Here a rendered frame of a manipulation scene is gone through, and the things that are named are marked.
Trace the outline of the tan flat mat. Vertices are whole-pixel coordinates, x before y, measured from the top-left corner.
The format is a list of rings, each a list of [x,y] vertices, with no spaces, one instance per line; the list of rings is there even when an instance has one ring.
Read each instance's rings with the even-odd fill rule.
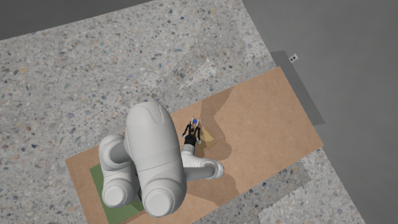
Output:
[[[198,141],[196,142],[196,144],[200,148],[201,152],[207,150],[209,147],[217,142],[208,127],[200,131],[200,141],[200,145],[198,145]]]

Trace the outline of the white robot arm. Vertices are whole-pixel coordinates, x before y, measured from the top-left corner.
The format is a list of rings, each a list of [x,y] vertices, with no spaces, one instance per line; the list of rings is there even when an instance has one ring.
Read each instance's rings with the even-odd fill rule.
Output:
[[[134,199],[142,201],[152,217],[174,213],[184,201],[187,181],[218,179],[224,174],[222,163],[194,155],[191,144],[184,144],[180,153],[174,122],[162,104],[134,105],[127,115],[125,137],[112,134],[99,145],[104,204],[119,208]],[[135,165],[119,163],[127,160]]]

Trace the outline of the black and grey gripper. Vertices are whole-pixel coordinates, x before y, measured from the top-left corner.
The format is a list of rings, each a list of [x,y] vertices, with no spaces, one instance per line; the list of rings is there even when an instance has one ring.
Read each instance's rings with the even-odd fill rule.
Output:
[[[193,121],[193,118],[192,118],[192,121]],[[189,125],[187,125],[187,127],[186,127],[186,129],[185,129],[185,132],[182,134],[182,137],[185,138],[184,144],[191,144],[191,145],[193,145],[193,146],[195,147],[195,143],[196,143],[197,141],[200,141],[200,128],[198,127],[198,121],[199,121],[199,119],[198,119],[198,121],[197,121],[197,125],[196,125],[196,129],[195,129],[195,133],[194,133],[194,134],[191,134],[192,121],[190,122]],[[189,127],[188,135],[185,136],[188,127]],[[197,136],[197,139],[196,139],[195,134],[196,134],[197,130],[198,130],[198,136]]]

